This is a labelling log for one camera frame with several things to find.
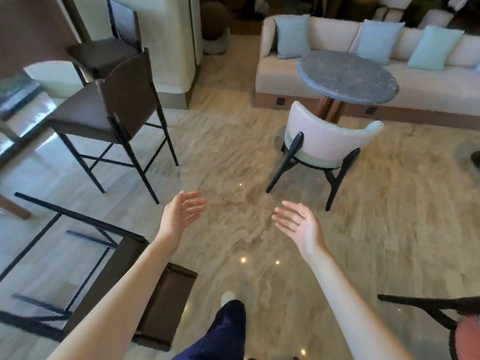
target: white sofa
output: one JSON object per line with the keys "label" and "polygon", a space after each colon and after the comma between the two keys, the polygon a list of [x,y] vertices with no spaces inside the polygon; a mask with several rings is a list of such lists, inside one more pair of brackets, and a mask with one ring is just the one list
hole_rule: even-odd
{"label": "white sofa", "polygon": [[[358,47],[361,25],[354,21],[311,17],[310,47],[353,52]],[[422,35],[421,29],[404,28],[390,64],[385,67],[396,78],[400,91],[381,108],[383,111],[385,108],[410,109],[403,110],[409,116],[390,111],[385,118],[383,115],[375,118],[480,129],[480,118],[476,117],[480,116],[480,74],[474,71],[480,63],[480,37],[463,36],[450,54],[444,71],[436,72],[407,67]],[[276,26],[272,17],[263,22],[260,43],[254,106],[288,109],[293,101],[298,100],[314,110],[321,94],[299,77],[297,58],[277,59]],[[347,108],[345,114],[353,110]],[[356,111],[349,115],[358,115],[358,111],[363,113],[366,107],[357,105]],[[461,116],[455,118],[450,114]]]}

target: light blue pillow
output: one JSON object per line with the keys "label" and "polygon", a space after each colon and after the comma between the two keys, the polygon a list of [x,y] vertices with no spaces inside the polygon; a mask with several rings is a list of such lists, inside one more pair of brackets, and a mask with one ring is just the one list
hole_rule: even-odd
{"label": "light blue pillow", "polygon": [[307,36],[310,15],[279,15],[273,19],[279,60],[298,58],[311,51]]}
{"label": "light blue pillow", "polygon": [[386,66],[404,25],[404,22],[363,21],[357,55]]}
{"label": "light blue pillow", "polygon": [[427,26],[408,66],[421,70],[443,71],[445,62],[464,31]]}

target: table base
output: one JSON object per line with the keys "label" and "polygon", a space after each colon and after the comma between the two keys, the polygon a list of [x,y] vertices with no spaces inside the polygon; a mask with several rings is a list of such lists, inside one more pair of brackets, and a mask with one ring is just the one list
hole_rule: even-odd
{"label": "table base", "polygon": [[332,124],[338,124],[346,105],[346,102],[336,100],[332,97],[322,96],[318,101],[315,115]]}

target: pink cushion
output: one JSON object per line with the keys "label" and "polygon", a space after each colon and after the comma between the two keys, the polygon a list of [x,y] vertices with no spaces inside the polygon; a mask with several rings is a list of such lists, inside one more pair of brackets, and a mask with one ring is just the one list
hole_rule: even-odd
{"label": "pink cushion", "polygon": [[465,317],[455,331],[455,349],[458,360],[480,359],[480,318]]}

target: striped pillow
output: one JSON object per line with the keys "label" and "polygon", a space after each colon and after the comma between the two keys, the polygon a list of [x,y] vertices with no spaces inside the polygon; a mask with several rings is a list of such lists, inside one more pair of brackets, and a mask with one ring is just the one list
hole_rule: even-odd
{"label": "striped pillow", "polygon": [[404,22],[363,21],[357,55],[386,66]]}
{"label": "striped pillow", "polygon": [[273,17],[278,35],[278,59],[297,58],[310,52],[308,26],[310,15],[279,15]]}

